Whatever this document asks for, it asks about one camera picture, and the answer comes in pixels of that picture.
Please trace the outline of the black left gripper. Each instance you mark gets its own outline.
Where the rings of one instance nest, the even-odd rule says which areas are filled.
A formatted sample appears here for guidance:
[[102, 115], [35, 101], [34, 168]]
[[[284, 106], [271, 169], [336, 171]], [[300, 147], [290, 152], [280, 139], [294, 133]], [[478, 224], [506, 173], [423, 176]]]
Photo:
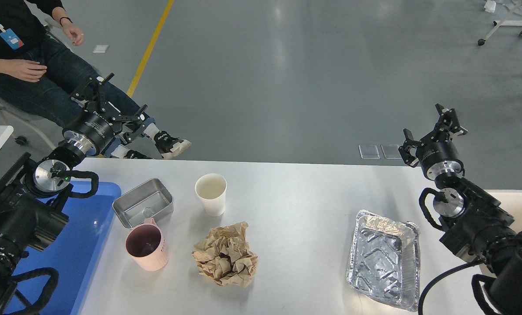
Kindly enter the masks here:
[[66, 143], [73, 145], [86, 156], [101, 154], [116, 136], [122, 144], [130, 144], [145, 130], [144, 112], [147, 104], [133, 115], [117, 115], [110, 118], [110, 125], [98, 115], [115, 115], [115, 108], [105, 95], [105, 84], [114, 76], [110, 73], [88, 77], [70, 94], [85, 112], [63, 129]]

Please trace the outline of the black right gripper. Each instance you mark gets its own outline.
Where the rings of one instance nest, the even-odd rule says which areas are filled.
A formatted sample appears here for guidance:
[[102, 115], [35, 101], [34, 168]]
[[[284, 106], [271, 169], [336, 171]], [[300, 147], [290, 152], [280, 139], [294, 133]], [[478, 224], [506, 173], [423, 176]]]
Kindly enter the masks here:
[[[451, 141], [468, 133], [459, 123], [455, 109], [447, 109], [439, 103], [435, 104], [435, 109], [439, 118], [431, 132], [432, 143], [423, 146], [423, 142], [413, 139], [412, 132], [404, 128], [405, 141], [398, 148], [403, 162], [412, 168], [420, 163], [423, 175], [430, 181], [435, 181], [442, 174], [464, 172], [464, 164]], [[413, 149], [417, 149], [417, 157], [411, 153]]]

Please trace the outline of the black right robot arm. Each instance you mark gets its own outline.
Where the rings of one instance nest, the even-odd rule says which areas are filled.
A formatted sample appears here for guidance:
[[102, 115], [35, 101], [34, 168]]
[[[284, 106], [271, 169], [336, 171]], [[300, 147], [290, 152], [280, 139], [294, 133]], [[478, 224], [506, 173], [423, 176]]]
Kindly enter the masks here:
[[409, 167], [421, 167], [424, 176], [435, 183], [425, 188], [418, 203], [425, 219], [442, 231], [440, 242], [463, 265], [435, 277], [421, 293], [417, 312], [430, 289], [449, 275], [480, 264], [493, 276], [475, 274], [471, 279], [474, 298], [486, 315], [522, 315], [522, 231], [511, 229], [514, 217], [501, 208], [501, 202], [465, 178], [463, 162], [453, 145], [453, 136], [467, 130], [454, 109], [440, 104], [439, 119], [433, 130], [420, 140], [404, 129], [405, 141], [399, 154]]

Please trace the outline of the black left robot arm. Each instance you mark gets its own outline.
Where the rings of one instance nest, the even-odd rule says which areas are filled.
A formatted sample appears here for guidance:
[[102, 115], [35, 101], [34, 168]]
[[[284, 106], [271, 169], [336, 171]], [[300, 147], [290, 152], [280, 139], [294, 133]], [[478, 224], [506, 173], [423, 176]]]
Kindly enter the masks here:
[[98, 175], [76, 166], [101, 155], [116, 137], [131, 142], [144, 130], [146, 105], [124, 114], [107, 100], [105, 86], [112, 77], [83, 80], [70, 97], [84, 112], [63, 129], [63, 141], [40, 161], [23, 154], [0, 180], [0, 315], [13, 297], [24, 305], [17, 315], [38, 314], [53, 295], [59, 280], [55, 268], [14, 271], [28, 256], [27, 247], [43, 251], [63, 231], [68, 199], [97, 193]]

